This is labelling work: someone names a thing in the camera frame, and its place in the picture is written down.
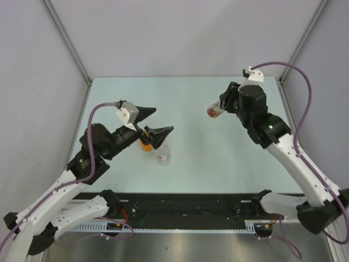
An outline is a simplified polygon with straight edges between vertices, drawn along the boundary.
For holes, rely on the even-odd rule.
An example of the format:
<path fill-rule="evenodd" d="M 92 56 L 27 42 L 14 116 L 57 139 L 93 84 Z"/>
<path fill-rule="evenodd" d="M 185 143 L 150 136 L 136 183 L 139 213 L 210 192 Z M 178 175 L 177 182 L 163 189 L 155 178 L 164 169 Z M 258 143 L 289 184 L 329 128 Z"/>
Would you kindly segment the red label clear bottle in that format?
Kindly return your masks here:
<path fill-rule="evenodd" d="M 221 114 L 223 114 L 224 112 L 225 112 L 225 110 L 221 108 L 221 102 L 220 101 L 217 101 L 216 103 L 212 104 L 207 109 L 207 114 L 211 118 L 217 118 Z"/>

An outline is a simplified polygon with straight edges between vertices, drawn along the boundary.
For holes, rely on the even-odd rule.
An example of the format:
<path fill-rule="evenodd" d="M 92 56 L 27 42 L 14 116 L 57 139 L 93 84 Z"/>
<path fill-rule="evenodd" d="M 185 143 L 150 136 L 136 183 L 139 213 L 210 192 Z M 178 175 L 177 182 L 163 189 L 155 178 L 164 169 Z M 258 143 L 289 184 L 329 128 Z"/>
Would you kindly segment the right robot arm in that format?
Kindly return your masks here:
<path fill-rule="evenodd" d="M 256 218 L 264 219 L 270 213 L 296 218 L 307 231 L 319 234 L 345 213 L 348 189 L 340 189 L 293 142 L 289 126 L 268 112 L 261 86 L 230 82 L 219 99 L 220 108 L 239 118 L 250 139 L 281 163 L 304 194 L 296 197 L 265 189 L 252 199 Z"/>

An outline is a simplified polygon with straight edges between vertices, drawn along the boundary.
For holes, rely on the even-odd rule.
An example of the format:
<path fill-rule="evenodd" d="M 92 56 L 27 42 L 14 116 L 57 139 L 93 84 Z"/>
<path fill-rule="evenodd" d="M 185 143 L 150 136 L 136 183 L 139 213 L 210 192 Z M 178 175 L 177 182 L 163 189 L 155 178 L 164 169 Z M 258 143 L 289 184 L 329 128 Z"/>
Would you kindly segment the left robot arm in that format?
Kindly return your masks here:
<path fill-rule="evenodd" d="M 102 124 L 93 123 L 95 113 L 103 107 L 116 107 L 116 115 L 122 121 L 122 126 L 112 133 Z M 96 218 L 113 219 L 119 215 L 123 205 L 110 189 L 78 207 L 64 210 L 64 206 L 108 171 L 107 160 L 112 160 L 134 142 L 141 140 L 154 149 L 164 143 L 174 130 L 173 126 L 138 126 L 155 112 L 156 108 L 136 106 L 126 100 L 95 106 L 89 115 L 87 129 L 80 138 L 80 151 L 57 181 L 25 210 L 5 215 L 4 222 L 10 232 L 1 242 L 1 247 L 11 236 L 14 237 L 6 261 L 25 261 L 28 256 L 48 249 L 65 232 L 81 223 Z"/>

